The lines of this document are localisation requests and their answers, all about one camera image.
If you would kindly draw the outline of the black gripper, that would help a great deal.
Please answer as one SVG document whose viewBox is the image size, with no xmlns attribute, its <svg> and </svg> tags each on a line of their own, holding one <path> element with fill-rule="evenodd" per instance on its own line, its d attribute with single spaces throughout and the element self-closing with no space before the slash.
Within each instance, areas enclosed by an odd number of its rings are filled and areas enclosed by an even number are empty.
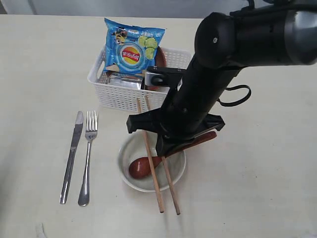
<svg viewBox="0 0 317 238">
<path fill-rule="evenodd" d="M 204 132 L 221 130 L 223 119 L 209 111 L 225 88 L 224 75 L 224 69 L 204 67 L 193 58 L 160 108 L 128 117 L 128 132 L 142 129 L 157 133 L 156 153 L 166 157 L 192 144 L 193 138 Z"/>
</svg>

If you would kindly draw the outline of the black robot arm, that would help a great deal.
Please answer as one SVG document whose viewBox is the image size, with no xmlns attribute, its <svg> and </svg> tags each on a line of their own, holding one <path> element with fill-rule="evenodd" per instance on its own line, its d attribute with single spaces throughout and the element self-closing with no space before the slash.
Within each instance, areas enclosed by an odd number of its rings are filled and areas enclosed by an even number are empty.
<svg viewBox="0 0 317 238">
<path fill-rule="evenodd" d="M 317 3 L 270 0 L 229 15 L 213 12 L 199 25 L 195 53 L 186 69 L 150 66 L 146 80 L 168 86 L 162 106 L 127 119 L 127 130 L 157 134 L 156 152 L 166 156 L 225 123 L 210 110 L 247 67 L 312 65 L 317 61 Z"/>
</svg>

